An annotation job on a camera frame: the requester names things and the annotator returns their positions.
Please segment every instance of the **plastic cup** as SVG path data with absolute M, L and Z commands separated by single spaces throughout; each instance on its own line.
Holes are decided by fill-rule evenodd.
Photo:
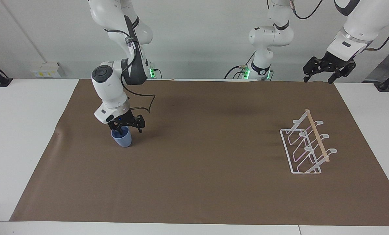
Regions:
M 130 135 L 129 128 L 127 126 L 122 127 L 122 132 L 122 135 L 120 135 L 119 131 L 113 130 L 111 135 L 117 144 L 127 148 L 132 144 L 132 135 Z

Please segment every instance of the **wall socket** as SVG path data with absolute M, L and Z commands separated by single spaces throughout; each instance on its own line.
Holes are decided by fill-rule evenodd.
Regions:
M 32 63 L 31 72 L 36 78 L 62 78 L 65 75 L 57 62 Z

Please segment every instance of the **wooden dowel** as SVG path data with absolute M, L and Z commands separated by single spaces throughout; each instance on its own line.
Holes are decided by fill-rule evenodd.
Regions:
M 313 132 L 315 133 L 316 140 L 318 141 L 319 147 L 321 148 L 322 155 L 325 159 L 326 162 L 329 162 L 329 156 L 326 153 L 326 149 L 324 148 L 324 145 L 321 140 L 321 136 L 319 135 L 318 130 L 316 129 L 315 121 L 313 120 L 312 115 L 310 114 L 310 110 L 306 109 L 307 112 L 307 117 L 309 119 L 310 125 L 312 126 Z

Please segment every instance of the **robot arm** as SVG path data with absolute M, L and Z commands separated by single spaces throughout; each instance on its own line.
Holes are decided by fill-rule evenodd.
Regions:
M 100 122 L 109 124 L 112 130 L 121 131 L 122 126 L 133 126 L 142 132 L 145 121 L 142 116 L 133 116 L 123 91 L 123 79 L 128 85 L 140 85 L 151 74 L 151 63 L 145 58 L 141 44 L 151 42 L 152 31 L 139 20 L 131 0 L 89 0 L 89 3 L 93 20 L 127 55 L 126 59 L 103 62 L 93 71 L 93 86 L 102 99 L 95 116 Z
M 289 27 L 290 13 L 289 0 L 272 0 L 268 17 L 273 25 L 256 27 L 249 33 L 249 41 L 256 50 L 254 59 L 248 64 L 251 78 L 267 78 L 274 56 L 269 47 L 287 46 L 292 42 L 294 33 Z
M 335 0 L 336 8 L 348 17 L 322 59 L 312 57 L 303 67 L 305 82 L 324 71 L 334 72 L 331 84 L 339 77 L 347 77 L 356 67 L 354 57 L 375 40 L 389 25 L 389 0 Z

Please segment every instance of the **brown table cover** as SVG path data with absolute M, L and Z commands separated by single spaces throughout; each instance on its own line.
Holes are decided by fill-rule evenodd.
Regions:
M 91 81 L 79 81 L 11 221 L 389 226 L 389 181 L 335 86 L 129 88 L 157 98 L 151 114 L 134 112 L 147 125 L 124 149 L 93 115 L 101 100 Z M 305 108 L 338 149 L 321 175 L 291 174 L 279 134 Z

